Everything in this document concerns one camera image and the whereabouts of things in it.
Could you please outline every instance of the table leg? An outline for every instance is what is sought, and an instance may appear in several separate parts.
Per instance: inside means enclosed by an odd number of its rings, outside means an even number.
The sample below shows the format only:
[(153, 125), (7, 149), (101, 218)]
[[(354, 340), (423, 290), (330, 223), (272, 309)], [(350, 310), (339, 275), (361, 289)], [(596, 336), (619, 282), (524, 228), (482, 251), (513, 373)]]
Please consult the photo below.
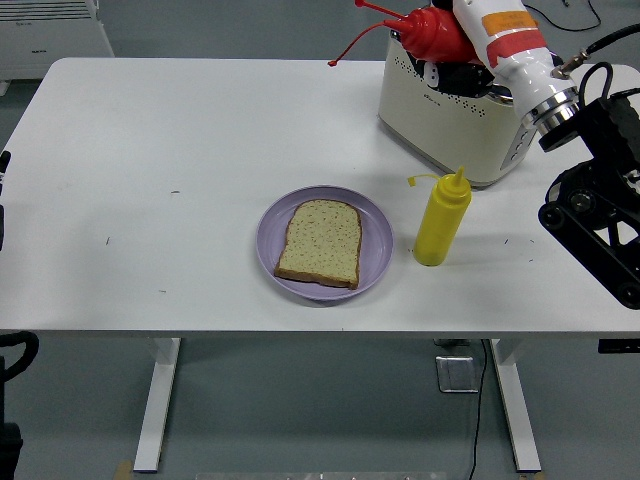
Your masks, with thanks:
[(158, 471), (164, 427), (171, 400), (171, 388), (178, 361), (179, 338), (149, 339), (148, 347), (156, 360), (149, 387), (147, 409), (142, 421), (138, 452), (133, 470), (155, 473)]
[(519, 472), (539, 472), (540, 459), (529, 421), (516, 360), (523, 352), (521, 340), (491, 340), (511, 445)]

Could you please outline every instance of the white table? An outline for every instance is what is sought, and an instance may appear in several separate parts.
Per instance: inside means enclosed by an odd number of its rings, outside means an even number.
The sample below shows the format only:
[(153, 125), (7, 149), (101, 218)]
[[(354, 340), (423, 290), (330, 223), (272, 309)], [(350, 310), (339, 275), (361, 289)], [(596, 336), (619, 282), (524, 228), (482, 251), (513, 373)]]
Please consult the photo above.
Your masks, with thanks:
[[(549, 154), (535, 144), (516, 170), (475, 192), (445, 264), (413, 259), (432, 183), (410, 188), (407, 177), (430, 167), (376, 117), (383, 69), (66, 59), (44, 79), (6, 146), (2, 329), (157, 339), (136, 470), (157, 465), (180, 337), (362, 331), (503, 339), (493, 344), (507, 347), (495, 353), (518, 469), (540, 470), (511, 339), (640, 334), (638, 313), (538, 224), (555, 177), (591, 158), (580, 140)], [(612, 91), (639, 79), (617, 68)], [(382, 280), (332, 306), (280, 288), (255, 253), (266, 209), (319, 184), (372, 199), (396, 239)]]

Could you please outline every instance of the white toaster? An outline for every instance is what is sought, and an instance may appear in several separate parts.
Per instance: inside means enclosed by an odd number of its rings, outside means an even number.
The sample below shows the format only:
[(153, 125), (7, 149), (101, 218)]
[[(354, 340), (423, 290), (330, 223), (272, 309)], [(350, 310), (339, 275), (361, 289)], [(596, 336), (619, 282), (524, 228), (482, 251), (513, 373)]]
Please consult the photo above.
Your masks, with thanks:
[(475, 187), (490, 185), (513, 170), (536, 133), (522, 126), (510, 98), (465, 98), (431, 89), (393, 35), (378, 113), (393, 132), (442, 170), (455, 172), (463, 165)]

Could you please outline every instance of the power cord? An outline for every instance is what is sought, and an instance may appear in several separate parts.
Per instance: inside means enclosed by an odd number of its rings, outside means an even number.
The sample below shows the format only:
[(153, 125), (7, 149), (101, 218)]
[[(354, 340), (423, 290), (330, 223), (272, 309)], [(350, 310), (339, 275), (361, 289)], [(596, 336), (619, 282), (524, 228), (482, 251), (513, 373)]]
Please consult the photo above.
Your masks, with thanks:
[(591, 0), (587, 0), (587, 3), (589, 4), (589, 9), (591, 10), (591, 12), (593, 12), (593, 15), (596, 17), (597, 22), (595, 25), (591, 25), (590, 27), (584, 27), (584, 28), (563, 27), (555, 23), (553, 20), (551, 20), (542, 10), (536, 7), (532, 7), (531, 5), (527, 5), (526, 3), (524, 4), (524, 6), (541, 15), (542, 18), (544, 18), (547, 22), (549, 22), (551, 25), (556, 27), (558, 30), (562, 30), (565, 32), (586, 32), (588, 30), (593, 30), (594, 28), (598, 28), (600, 25), (602, 25), (602, 19), (600, 18), (600, 15), (598, 15), (598, 12), (596, 12), (596, 9), (593, 8), (593, 5), (591, 4)]
[(609, 62), (598, 62), (593, 67), (591, 67), (587, 73), (582, 77), (582, 81), (580, 82), (580, 88), (578, 91), (578, 106), (580, 108), (586, 107), (585, 102), (585, 94), (587, 91), (587, 82), (591, 78), (591, 76), (596, 73), (596, 70), (604, 68), (607, 71), (607, 77), (604, 82), (604, 87), (602, 88), (602, 94), (600, 98), (605, 100), (609, 96), (609, 89), (611, 88), (611, 83), (613, 82), (613, 66)]
[(614, 94), (611, 95), (612, 100), (615, 98), (622, 98), (622, 97), (630, 97), (631, 95), (638, 95), (640, 93), (640, 87), (636, 87), (636, 88), (630, 88), (629, 90), (622, 90), (621, 92), (616, 92)]
[(482, 408), (482, 387), (484, 386), (484, 375), (487, 373), (487, 347), (484, 344), (484, 340), (480, 340), (482, 343), (482, 351), (484, 353), (484, 362), (482, 364), (482, 374), (480, 375), (480, 386), (478, 387), (478, 413), (476, 415), (476, 433), (473, 438), (473, 465), (471, 466), (471, 472), (469, 473), (469, 480), (473, 479), (473, 475), (476, 472), (476, 465), (478, 464), (478, 435), (480, 433), (480, 411)]
[(591, 55), (604, 47), (608, 47), (613, 42), (617, 42), (618, 40), (628, 37), (629, 35), (633, 35), (634, 33), (640, 33), (640, 23), (621, 28), (620, 30), (616, 30), (609, 35), (602, 37), (600, 40), (596, 40), (586, 48), (585, 52), (587, 55)]

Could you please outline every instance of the bread slice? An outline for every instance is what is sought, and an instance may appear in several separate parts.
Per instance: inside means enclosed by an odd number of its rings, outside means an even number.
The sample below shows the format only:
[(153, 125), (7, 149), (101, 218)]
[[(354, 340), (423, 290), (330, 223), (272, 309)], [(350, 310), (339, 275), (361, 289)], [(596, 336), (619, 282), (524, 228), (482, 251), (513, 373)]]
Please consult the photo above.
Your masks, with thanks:
[(285, 246), (274, 274), (330, 287), (358, 288), (360, 212), (337, 200), (309, 200), (289, 221)]

